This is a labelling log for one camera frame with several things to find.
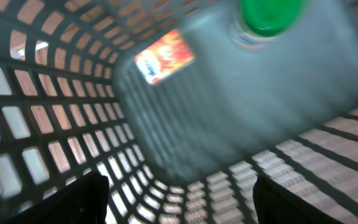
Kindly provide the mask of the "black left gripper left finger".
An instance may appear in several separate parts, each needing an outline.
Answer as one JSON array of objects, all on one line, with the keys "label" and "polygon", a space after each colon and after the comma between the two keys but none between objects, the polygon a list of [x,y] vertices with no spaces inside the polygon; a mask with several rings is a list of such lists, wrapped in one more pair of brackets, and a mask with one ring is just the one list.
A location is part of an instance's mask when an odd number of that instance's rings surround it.
[{"label": "black left gripper left finger", "polygon": [[9,224],[104,224],[107,214],[109,180],[89,172],[40,203],[14,215]]}]

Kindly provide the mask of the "green cap white bottle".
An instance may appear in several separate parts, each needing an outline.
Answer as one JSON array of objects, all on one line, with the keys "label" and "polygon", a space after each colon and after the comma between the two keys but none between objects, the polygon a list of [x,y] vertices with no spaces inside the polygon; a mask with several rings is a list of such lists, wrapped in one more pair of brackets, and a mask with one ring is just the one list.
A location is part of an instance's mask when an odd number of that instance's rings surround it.
[{"label": "green cap white bottle", "polygon": [[305,0],[239,0],[231,38],[242,49],[260,50],[299,19],[305,4]]}]

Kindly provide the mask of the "orange red tissue pack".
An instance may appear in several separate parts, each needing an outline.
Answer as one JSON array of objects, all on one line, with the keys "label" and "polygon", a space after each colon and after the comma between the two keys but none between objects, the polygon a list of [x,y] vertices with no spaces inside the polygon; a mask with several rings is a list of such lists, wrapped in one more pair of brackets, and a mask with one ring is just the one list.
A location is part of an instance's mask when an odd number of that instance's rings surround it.
[{"label": "orange red tissue pack", "polygon": [[149,85],[156,85],[194,62],[195,54],[179,29],[173,29],[134,57]]}]

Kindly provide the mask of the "grey plastic shopping basket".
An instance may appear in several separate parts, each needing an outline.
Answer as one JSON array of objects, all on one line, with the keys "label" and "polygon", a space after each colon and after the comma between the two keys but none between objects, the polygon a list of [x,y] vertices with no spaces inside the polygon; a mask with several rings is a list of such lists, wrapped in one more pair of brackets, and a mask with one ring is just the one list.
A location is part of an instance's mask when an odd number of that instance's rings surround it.
[{"label": "grey plastic shopping basket", "polygon": [[[266,175],[358,223],[358,1],[306,1],[260,50],[238,1],[0,1],[0,223],[89,172],[105,223],[257,223]],[[179,29],[194,62],[134,57]]]}]

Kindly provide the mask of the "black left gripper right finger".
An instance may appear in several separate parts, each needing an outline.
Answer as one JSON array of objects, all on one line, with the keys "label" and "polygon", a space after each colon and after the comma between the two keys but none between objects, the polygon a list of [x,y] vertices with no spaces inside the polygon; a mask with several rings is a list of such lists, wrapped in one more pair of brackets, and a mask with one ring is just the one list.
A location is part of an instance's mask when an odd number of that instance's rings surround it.
[{"label": "black left gripper right finger", "polygon": [[253,200],[259,224],[342,224],[266,175],[258,176]]}]

